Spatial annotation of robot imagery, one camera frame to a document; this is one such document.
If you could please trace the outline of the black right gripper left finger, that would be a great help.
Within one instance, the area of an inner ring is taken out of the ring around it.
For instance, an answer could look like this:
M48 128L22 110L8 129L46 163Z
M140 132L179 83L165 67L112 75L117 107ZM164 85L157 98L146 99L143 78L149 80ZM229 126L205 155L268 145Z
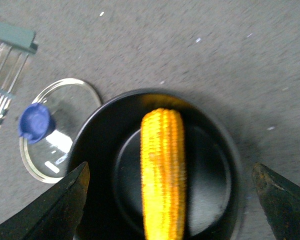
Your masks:
M71 240L81 222L90 181L87 162L0 224L0 240Z

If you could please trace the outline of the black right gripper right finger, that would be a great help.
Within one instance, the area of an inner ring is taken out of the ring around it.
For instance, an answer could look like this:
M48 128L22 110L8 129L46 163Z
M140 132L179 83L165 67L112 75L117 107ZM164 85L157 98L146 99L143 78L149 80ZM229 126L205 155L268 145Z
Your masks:
M277 240L300 240L300 186L257 162L252 180Z

